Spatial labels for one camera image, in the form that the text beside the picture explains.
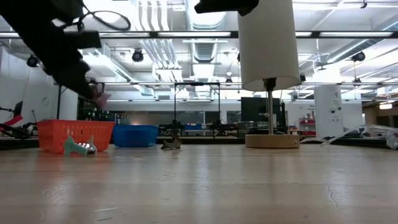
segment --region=wooden table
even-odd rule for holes
[[[397,223],[398,152],[303,145],[0,152],[1,223]]]

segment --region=wire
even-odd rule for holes
[[[110,29],[114,29],[114,30],[118,30],[118,31],[129,31],[131,29],[131,22],[130,22],[129,18],[127,18],[127,16],[124,16],[124,15],[118,13],[118,12],[108,11],[108,10],[100,10],[100,11],[91,12],[83,2],[81,2],[81,3],[83,5],[83,7],[87,10],[87,13],[82,15],[82,16],[80,16],[79,20],[77,22],[73,22],[71,24],[65,24],[63,26],[60,26],[60,28],[65,29],[65,28],[70,27],[70,26],[77,26],[78,30],[80,31],[80,30],[82,30],[84,28],[83,20],[87,16],[91,15],[99,23],[101,23],[102,25],[104,25],[104,26],[106,26],[106,27],[108,27]],[[123,20],[125,20],[127,22],[127,26],[126,27],[118,27],[118,26],[115,26],[115,25],[113,25],[111,23],[106,22],[102,18],[96,16],[97,13],[101,13],[101,12],[108,12],[108,13],[113,13],[113,14],[119,15]]]

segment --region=teal toy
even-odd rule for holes
[[[71,136],[65,141],[64,154],[69,156],[72,152],[79,153],[82,156],[87,156],[88,154],[96,154],[97,148],[93,144],[94,136],[92,136],[87,143],[76,143]]]

